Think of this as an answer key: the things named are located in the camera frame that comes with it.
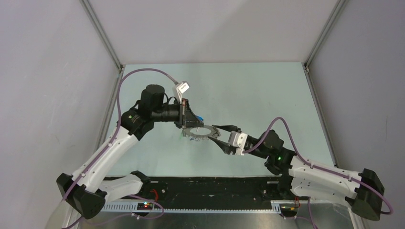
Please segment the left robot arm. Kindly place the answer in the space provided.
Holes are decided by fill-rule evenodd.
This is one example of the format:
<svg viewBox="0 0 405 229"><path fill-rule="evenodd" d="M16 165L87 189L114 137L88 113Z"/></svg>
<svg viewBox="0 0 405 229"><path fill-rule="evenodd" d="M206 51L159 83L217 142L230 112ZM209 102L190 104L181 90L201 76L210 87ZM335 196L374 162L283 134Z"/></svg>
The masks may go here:
<svg viewBox="0 0 405 229"><path fill-rule="evenodd" d="M150 84L137 101L138 108L130 108L119 115L113 134L73 174L62 173L56 180L63 200L82 218L95 217L107 202L136 195L147 198L151 192L150 179L141 172L115 180L105 180L113 165L143 136L153 129L156 122L173 122L179 129L203 127L190 109L189 101L182 97L190 88L185 81L174 86L176 101L165 104L164 88Z"/></svg>

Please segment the large toothed metal keyring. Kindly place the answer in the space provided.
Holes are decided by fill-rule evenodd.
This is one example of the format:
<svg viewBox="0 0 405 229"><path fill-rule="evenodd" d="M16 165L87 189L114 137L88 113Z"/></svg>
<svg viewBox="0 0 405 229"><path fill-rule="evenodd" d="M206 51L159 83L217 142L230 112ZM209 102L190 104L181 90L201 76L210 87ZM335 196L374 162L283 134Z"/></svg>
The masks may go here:
<svg viewBox="0 0 405 229"><path fill-rule="evenodd" d="M190 141L209 140L210 137L217 139L220 135L220 131L211 125L182 130L182 136L188 138Z"/></svg>

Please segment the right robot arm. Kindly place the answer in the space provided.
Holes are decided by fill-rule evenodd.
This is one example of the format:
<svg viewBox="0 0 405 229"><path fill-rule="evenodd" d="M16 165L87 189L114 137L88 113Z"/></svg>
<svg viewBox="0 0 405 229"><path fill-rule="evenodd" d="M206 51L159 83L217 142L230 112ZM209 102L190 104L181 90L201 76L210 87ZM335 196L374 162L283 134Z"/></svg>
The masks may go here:
<svg viewBox="0 0 405 229"><path fill-rule="evenodd" d="M267 170L280 176L277 192L281 198L326 200L347 206L364 219L380 220L384 186L373 170L344 170L304 158L297 150L285 148L284 141L273 129L265 131L260 138L254 138L234 125L223 125L219 129L230 133L228 141L215 137L210 140L225 154L249 154L265 159Z"/></svg>

